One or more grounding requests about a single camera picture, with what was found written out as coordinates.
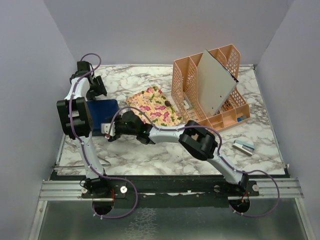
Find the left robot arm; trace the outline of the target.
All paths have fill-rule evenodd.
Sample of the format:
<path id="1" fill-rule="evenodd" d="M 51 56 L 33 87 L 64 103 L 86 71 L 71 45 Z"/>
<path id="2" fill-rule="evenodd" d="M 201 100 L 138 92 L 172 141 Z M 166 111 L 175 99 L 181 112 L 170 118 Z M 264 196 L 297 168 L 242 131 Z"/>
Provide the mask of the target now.
<path id="1" fill-rule="evenodd" d="M 71 76 L 67 96 L 56 103 L 62 130 L 73 140 L 85 168 L 83 187 L 92 196 L 106 197 L 111 190 L 105 169 L 93 143 L 93 119 L 87 105 L 87 92 L 92 85 L 92 71 L 77 71 Z"/>

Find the blue box lid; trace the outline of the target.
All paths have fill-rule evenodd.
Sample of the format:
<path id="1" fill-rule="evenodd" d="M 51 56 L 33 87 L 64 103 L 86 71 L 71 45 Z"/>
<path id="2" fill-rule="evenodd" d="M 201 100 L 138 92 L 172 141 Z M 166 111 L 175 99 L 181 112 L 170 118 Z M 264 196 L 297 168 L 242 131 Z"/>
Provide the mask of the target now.
<path id="1" fill-rule="evenodd" d="M 102 123 L 110 123 L 120 109 L 116 99 L 90 100 L 87 105 L 93 120 L 93 130 Z"/>

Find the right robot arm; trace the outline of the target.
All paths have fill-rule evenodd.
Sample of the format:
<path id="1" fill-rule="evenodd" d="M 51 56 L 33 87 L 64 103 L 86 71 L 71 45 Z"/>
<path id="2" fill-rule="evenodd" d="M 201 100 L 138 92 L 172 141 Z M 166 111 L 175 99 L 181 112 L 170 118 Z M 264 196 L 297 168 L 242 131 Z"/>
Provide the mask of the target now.
<path id="1" fill-rule="evenodd" d="M 189 120 L 184 126 L 156 126 L 143 122 L 130 110 L 122 116 L 115 115 L 112 118 L 109 132 L 113 139 L 122 135 L 135 136 L 144 145 L 181 144 L 195 159 L 207 161 L 217 169 L 234 195 L 240 196 L 248 189 L 248 175 L 220 153 L 222 143 L 216 141 L 212 130 L 193 120 Z"/>

